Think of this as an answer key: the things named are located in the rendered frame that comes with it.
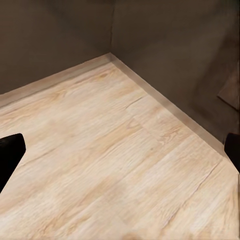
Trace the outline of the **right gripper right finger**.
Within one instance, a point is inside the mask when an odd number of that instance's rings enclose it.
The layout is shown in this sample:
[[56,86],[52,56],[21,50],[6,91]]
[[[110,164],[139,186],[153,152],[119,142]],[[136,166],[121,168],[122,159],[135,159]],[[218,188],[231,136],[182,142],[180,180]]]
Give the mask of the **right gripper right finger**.
[[229,133],[227,135],[224,151],[240,172],[240,134]]

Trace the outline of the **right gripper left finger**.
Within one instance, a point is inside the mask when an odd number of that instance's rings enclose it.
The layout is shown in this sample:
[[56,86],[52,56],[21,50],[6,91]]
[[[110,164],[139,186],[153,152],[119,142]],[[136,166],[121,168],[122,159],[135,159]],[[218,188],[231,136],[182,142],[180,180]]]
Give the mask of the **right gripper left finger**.
[[0,138],[0,193],[26,153],[22,133]]

